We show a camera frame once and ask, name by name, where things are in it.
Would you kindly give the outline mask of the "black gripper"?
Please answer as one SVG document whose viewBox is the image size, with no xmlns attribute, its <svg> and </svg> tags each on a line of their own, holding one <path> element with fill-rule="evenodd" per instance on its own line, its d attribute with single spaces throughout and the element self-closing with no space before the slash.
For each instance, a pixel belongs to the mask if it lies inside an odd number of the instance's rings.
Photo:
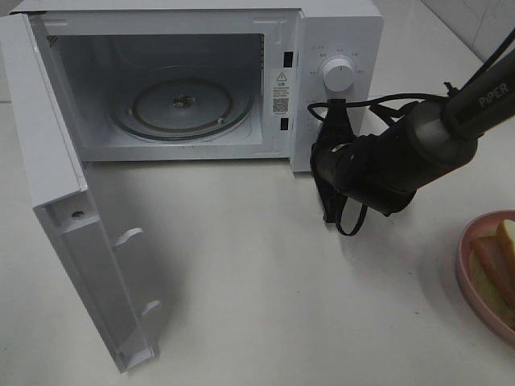
<svg viewBox="0 0 515 386">
<path fill-rule="evenodd" d="M 348 118 L 345 99 L 329 99 L 310 105 L 310 114 L 321 122 L 311 146 L 311 174 L 319 194 L 326 224 L 335 224 L 346 197 L 339 192 L 338 163 L 345 146 L 356 138 Z"/>
</svg>

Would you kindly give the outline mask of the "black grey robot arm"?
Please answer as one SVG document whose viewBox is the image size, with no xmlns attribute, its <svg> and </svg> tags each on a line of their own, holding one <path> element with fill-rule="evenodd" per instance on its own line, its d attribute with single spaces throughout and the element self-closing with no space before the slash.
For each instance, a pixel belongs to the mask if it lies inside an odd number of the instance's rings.
<svg viewBox="0 0 515 386">
<path fill-rule="evenodd" d="M 400 109 L 381 99 L 365 102 L 388 126 L 379 135 L 353 133 L 348 110 L 354 105 L 344 99 L 309 105 L 310 113 L 327 110 L 310 159 L 326 223 L 341 225 L 348 199 L 361 205 L 358 224 L 369 209 L 397 213 L 419 188 L 469 163 L 479 137 L 514 115 L 514 54 L 450 97 L 396 98 L 409 102 Z"/>
</svg>

